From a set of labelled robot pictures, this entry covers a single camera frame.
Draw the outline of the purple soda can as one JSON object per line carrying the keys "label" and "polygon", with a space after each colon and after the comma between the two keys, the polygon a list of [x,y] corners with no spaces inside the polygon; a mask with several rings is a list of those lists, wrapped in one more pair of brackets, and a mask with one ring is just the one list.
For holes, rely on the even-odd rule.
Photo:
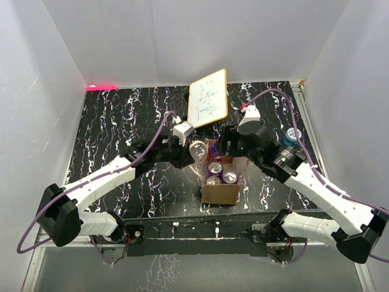
{"label": "purple soda can", "polygon": [[209,143],[208,145],[208,154],[213,157],[213,158],[218,158],[220,157],[220,153],[219,153],[219,142],[216,141],[216,142],[213,142],[213,143]]}
{"label": "purple soda can", "polygon": [[221,162],[215,160],[210,161],[207,166],[207,176],[217,176],[220,178],[223,174],[223,170],[224,168]]}

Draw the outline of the patterned canvas tote bag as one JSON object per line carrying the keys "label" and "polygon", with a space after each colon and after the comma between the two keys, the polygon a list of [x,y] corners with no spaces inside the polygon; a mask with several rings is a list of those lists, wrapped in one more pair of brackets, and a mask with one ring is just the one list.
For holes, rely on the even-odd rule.
{"label": "patterned canvas tote bag", "polygon": [[[194,165],[190,168],[198,177],[201,183],[201,202],[207,204],[235,205],[238,202],[238,194],[243,183],[243,179],[252,166],[252,163],[245,157],[223,156],[213,158],[208,154],[209,143],[214,140],[194,141],[189,146],[190,154],[194,158]],[[217,186],[206,185],[207,166],[210,161],[219,161],[223,164],[223,173],[233,170],[238,175],[236,184],[220,184]]]}

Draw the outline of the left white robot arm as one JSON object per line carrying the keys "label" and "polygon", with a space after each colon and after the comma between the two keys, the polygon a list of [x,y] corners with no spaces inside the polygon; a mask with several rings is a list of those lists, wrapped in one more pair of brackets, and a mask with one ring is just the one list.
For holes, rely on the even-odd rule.
{"label": "left white robot arm", "polygon": [[161,134],[153,144],[138,141],[87,177],[63,187],[47,187],[37,211],[38,224],[57,247],[66,246],[78,236],[100,235],[118,243],[125,237],[125,222],[113,211],[93,213],[87,207],[150,171],[158,162],[182,169],[194,161],[188,142],[181,144],[177,136]]}

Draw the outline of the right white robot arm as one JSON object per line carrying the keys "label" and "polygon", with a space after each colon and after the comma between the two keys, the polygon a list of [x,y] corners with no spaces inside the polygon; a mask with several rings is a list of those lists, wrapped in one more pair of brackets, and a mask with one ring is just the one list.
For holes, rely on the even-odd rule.
{"label": "right white robot arm", "polygon": [[269,223],[274,239],[301,237],[335,246],[347,259],[364,264],[384,233],[388,211],[348,196],[295,148],[278,144],[259,121],[224,126],[215,144],[220,155],[245,157],[265,175],[304,195],[329,215],[319,219],[281,210]]}

